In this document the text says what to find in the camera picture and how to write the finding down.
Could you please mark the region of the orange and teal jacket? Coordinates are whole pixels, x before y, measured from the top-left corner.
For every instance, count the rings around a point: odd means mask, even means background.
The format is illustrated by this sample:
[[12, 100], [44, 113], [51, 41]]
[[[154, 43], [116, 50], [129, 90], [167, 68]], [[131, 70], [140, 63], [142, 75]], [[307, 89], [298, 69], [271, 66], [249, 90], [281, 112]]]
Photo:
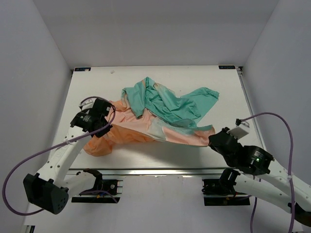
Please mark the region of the orange and teal jacket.
[[112, 102], [107, 119], [114, 118], [111, 130], [94, 136], [84, 146], [92, 156], [105, 156], [116, 145], [163, 141], [206, 147], [215, 134], [212, 125], [198, 126], [219, 99], [219, 92], [200, 87], [177, 97], [164, 85], [149, 77], [125, 87], [121, 98]]

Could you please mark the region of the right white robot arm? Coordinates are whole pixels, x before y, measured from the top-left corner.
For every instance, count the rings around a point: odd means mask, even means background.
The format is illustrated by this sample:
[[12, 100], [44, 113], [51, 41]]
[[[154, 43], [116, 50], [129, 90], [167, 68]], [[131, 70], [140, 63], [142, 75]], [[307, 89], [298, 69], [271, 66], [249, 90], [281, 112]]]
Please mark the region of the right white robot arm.
[[223, 156], [226, 168], [219, 181], [227, 194], [249, 194], [269, 202], [305, 226], [311, 225], [311, 186], [289, 175], [270, 153], [238, 142], [238, 129], [223, 128], [209, 137], [209, 147]]

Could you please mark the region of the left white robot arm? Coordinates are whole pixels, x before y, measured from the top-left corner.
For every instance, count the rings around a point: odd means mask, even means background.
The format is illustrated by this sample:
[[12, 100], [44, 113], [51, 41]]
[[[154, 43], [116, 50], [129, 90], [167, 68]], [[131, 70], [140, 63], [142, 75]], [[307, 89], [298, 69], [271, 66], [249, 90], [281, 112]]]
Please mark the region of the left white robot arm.
[[23, 180], [28, 201], [55, 215], [73, 196], [84, 192], [97, 194], [103, 187], [103, 176], [95, 169], [85, 168], [71, 178], [66, 178], [66, 174], [91, 138], [99, 138], [111, 130], [116, 108], [102, 98], [87, 98], [79, 108], [63, 142], [52, 150], [36, 174], [28, 174]]

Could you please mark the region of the left blue table label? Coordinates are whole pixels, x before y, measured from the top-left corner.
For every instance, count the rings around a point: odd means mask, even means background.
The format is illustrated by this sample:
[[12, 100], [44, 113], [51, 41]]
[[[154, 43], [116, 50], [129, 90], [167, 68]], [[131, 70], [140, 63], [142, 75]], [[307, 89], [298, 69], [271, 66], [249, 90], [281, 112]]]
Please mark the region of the left blue table label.
[[88, 72], [91, 71], [91, 67], [76, 67], [74, 72]]

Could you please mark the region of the blue table label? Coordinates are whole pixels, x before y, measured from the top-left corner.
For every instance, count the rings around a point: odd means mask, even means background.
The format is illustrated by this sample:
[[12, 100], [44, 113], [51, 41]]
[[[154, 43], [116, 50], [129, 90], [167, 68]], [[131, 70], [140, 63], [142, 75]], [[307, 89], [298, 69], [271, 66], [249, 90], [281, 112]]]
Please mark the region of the blue table label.
[[74, 72], [88, 72], [91, 71], [91, 67], [76, 67]]
[[236, 67], [233, 65], [219, 65], [218, 68], [219, 69], [236, 69]]

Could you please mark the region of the right blue table label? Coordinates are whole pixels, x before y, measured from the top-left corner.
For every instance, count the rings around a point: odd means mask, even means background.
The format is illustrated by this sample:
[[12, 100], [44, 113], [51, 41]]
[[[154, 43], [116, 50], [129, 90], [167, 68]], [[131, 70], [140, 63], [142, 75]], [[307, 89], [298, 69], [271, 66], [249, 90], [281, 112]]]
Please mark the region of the right blue table label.
[[219, 65], [218, 68], [219, 69], [236, 69], [236, 67], [233, 65]]

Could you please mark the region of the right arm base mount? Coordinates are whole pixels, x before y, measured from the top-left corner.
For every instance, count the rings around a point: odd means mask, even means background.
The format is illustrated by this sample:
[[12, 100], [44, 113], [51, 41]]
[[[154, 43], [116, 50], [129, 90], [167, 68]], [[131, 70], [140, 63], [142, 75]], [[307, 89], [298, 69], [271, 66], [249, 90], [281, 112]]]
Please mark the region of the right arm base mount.
[[249, 206], [250, 195], [239, 193], [234, 186], [241, 174], [226, 168], [217, 179], [203, 179], [202, 193], [205, 206]]

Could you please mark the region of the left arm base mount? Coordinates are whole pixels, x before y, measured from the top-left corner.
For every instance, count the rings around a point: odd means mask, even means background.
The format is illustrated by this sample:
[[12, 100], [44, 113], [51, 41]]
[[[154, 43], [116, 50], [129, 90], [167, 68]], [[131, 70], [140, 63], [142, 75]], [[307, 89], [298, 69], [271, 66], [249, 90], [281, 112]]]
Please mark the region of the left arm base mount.
[[85, 169], [83, 172], [89, 173], [95, 177], [94, 186], [87, 189], [77, 196], [71, 198], [72, 203], [115, 203], [120, 201], [123, 180], [106, 179], [103, 175], [94, 169]]

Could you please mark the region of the aluminium table front rail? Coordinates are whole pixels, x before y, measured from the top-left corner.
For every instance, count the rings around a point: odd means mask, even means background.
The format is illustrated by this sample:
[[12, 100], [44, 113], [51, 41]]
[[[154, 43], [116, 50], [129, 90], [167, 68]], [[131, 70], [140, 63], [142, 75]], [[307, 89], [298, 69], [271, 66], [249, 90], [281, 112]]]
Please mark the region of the aluminium table front rail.
[[212, 175], [221, 174], [225, 168], [185, 168], [185, 169], [99, 169], [99, 171], [105, 176], [144, 176], [144, 175]]

